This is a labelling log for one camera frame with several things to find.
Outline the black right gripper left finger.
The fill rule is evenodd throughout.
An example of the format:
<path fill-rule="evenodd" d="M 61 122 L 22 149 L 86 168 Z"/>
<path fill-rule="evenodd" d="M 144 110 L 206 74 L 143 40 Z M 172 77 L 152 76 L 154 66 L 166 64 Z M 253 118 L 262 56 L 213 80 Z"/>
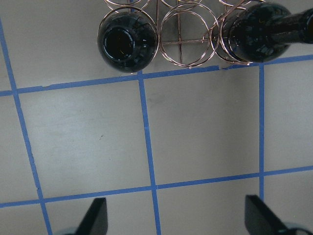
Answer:
<path fill-rule="evenodd" d="M 95 198 L 75 235 L 106 235 L 108 231 L 108 212 L 106 198 Z"/>

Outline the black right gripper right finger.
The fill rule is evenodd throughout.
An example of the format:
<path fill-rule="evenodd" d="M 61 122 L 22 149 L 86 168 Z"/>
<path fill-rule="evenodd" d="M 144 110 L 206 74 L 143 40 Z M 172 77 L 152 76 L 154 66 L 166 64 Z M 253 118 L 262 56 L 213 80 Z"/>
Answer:
<path fill-rule="evenodd" d="M 245 227 L 250 235 L 293 234 L 257 195 L 245 196 Z"/>

